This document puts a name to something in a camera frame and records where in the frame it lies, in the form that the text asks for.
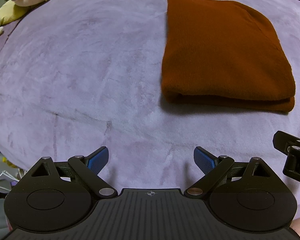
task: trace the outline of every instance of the crosshair marking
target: crosshair marking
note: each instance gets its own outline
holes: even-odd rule
[[[155,193],[155,192],[153,192],[153,191],[149,191],[149,192],[147,192],[146,194],[149,195],[150,197],[152,197],[152,196],[154,196],[154,195],[157,194],[157,193]]]

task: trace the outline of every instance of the purple blanket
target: purple blanket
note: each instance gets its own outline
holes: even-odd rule
[[[10,34],[13,32],[13,30],[16,28],[16,26],[20,21],[21,19],[18,19],[3,27],[3,34],[0,35],[0,51],[2,50],[3,46],[6,44]]]
[[[278,130],[300,138],[300,1],[236,1],[277,31],[297,87],[288,115],[165,102],[167,0],[50,0],[0,52],[0,151],[29,169],[42,156],[66,161],[104,145],[100,177],[118,191],[184,190],[203,175],[193,160],[200,145],[236,161],[263,158],[300,205],[300,183],[282,174],[286,156],[272,146]]]

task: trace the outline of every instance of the folded knit hat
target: folded knit hat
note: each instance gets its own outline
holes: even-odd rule
[[[236,1],[168,0],[168,102],[289,112],[291,66],[271,22]]]

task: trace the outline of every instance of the blue gripper pad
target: blue gripper pad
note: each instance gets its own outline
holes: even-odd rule
[[[96,175],[106,166],[109,160],[109,151],[106,147],[101,147],[86,157],[86,165]]]
[[[200,146],[194,149],[193,153],[194,163],[197,164],[199,169],[207,175],[215,166],[218,165],[219,161],[216,156],[206,151]]]

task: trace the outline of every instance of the ridged black surface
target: ridged black surface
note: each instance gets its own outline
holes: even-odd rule
[[[201,200],[178,189],[124,189],[99,201],[91,215],[65,231],[14,230],[6,240],[299,240],[288,229],[268,234],[237,231],[220,223]]]

